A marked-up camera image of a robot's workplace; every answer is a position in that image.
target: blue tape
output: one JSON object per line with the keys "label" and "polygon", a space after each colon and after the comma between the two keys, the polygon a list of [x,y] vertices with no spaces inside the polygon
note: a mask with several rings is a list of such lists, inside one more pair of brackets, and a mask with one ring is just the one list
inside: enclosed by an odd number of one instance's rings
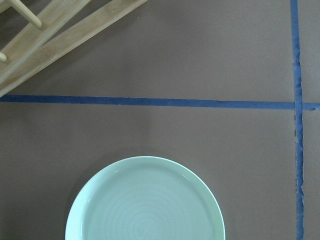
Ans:
{"label": "blue tape", "polygon": [[302,106],[303,106],[303,110],[309,110],[309,111],[320,110],[320,103],[318,102],[304,102]]}
{"label": "blue tape", "polygon": [[304,239],[304,145],[303,145],[303,97],[302,78],[300,66],[300,40],[298,0],[290,0],[291,7],[291,32],[294,74],[294,110],[295,110],[295,135],[296,135],[296,239]]}
{"label": "blue tape", "polygon": [[4,95],[3,103],[47,103],[47,104],[98,104],[128,106],[167,106],[230,109],[294,110],[293,102],[276,101],[218,101],[201,99],[104,97],[104,96],[49,96],[49,95]]}

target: wooden dowel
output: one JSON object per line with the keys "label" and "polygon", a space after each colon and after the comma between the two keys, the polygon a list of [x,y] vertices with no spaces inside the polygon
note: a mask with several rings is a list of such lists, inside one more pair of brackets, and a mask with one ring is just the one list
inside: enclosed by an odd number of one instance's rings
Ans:
{"label": "wooden dowel", "polygon": [[0,61],[2,61],[2,62],[6,62],[7,61],[7,56],[5,55],[5,54],[3,54],[2,52],[0,52]]}
{"label": "wooden dowel", "polygon": [[36,15],[34,15],[29,8],[27,8],[19,0],[7,0],[7,2],[13,7],[18,13],[20,13],[25,19],[27,19],[31,24],[36,26],[38,29],[41,28],[42,22]]}

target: concentric rings on plate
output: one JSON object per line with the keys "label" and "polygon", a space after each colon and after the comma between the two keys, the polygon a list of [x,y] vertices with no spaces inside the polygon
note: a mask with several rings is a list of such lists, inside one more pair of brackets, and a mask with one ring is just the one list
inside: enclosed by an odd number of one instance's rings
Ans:
{"label": "concentric rings on plate", "polygon": [[223,217],[192,171],[160,157],[117,161],[71,207],[66,240],[225,240]]}

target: light green plate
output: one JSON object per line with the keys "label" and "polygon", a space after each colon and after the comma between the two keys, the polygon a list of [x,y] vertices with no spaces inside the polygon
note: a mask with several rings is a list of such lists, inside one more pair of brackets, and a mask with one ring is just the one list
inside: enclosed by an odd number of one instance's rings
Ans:
{"label": "light green plate", "polygon": [[186,167],[160,157],[117,161],[71,207],[66,240],[225,240],[218,203]]}

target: dish drying rack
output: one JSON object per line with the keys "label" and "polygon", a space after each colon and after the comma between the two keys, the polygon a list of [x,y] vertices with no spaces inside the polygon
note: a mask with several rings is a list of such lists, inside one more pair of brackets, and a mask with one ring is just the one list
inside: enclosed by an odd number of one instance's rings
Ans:
{"label": "dish drying rack", "polygon": [[29,24],[0,50],[0,97],[83,44],[147,0],[112,0],[48,41],[90,0],[52,0],[37,16],[20,0],[0,0]]}

